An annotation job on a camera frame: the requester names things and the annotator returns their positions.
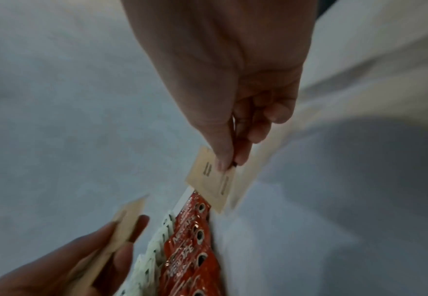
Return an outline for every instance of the person's right hand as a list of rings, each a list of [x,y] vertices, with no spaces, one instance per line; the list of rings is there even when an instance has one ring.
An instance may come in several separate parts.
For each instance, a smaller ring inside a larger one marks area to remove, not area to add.
[[[122,0],[141,46],[219,170],[293,113],[316,0]]]

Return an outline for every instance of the gray surface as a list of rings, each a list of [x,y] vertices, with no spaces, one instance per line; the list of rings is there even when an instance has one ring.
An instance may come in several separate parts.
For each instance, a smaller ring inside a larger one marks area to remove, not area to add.
[[[152,194],[145,250],[201,137],[118,2],[0,0],[0,275]]]
[[[230,295],[428,296],[428,129],[297,134],[213,233]]]

